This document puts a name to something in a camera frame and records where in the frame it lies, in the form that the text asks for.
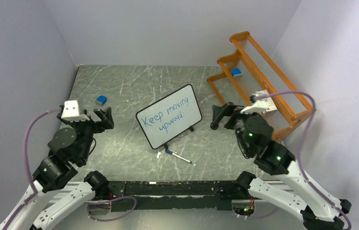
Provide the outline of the white board black frame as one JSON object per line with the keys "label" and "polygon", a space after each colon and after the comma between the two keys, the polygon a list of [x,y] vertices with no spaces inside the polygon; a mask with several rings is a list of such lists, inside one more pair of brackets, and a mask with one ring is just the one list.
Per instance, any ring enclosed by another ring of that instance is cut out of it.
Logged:
{"label": "white board black frame", "polygon": [[135,115],[147,142],[158,149],[202,120],[194,88],[187,84]]}

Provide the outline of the white marker pen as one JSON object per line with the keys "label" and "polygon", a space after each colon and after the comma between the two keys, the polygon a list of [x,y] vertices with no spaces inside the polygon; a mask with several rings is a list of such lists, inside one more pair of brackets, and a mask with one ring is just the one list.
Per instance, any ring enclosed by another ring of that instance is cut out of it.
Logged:
{"label": "white marker pen", "polygon": [[176,154],[176,153],[170,151],[169,149],[165,149],[164,151],[165,151],[167,154],[170,154],[170,155],[172,155],[172,156],[174,156],[174,157],[177,157],[177,158],[179,158],[179,159],[181,159],[181,160],[183,160],[183,161],[185,161],[185,162],[187,162],[187,163],[189,163],[189,164],[192,164],[192,161],[190,161],[190,160],[188,160],[188,159],[186,159],[186,158],[184,158],[184,157],[182,157],[182,156],[180,156],[180,155],[178,155],[178,154]]}

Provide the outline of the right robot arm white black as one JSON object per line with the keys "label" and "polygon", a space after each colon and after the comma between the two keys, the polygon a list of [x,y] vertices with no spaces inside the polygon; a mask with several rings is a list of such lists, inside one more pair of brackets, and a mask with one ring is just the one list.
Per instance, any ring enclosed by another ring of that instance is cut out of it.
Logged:
{"label": "right robot arm white black", "polygon": [[351,203],[326,192],[301,171],[297,158],[282,144],[272,139],[273,127],[259,114],[242,114],[241,107],[229,102],[212,106],[211,129],[228,116],[224,125],[234,130],[238,146],[246,159],[254,159],[259,169],[276,177],[293,192],[287,192],[243,171],[235,181],[239,198],[259,198],[281,208],[299,219],[308,230],[342,230],[348,226],[346,216]]}

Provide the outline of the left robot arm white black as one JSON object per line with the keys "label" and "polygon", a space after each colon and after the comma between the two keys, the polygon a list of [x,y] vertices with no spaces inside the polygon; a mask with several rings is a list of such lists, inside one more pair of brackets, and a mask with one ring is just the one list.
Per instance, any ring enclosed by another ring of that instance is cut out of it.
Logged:
{"label": "left robot arm white black", "polygon": [[51,230],[76,208],[93,199],[110,197],[108,180],[98,171],[90,172],[83,182],[69,190],[51,206],[48,203],[59,194],[78,173],[76,166],[86,165],[96,142],[94,134],[114,128],[112,109],[94,109],[98,121],[84,110],[79,118],[68,121],[62,115],[71,111],[60,107],[57,117],[67,128],[58,130],[48,143],[49,153],[30,176],[29,186],[17,206],[0,223],[0,230]]}

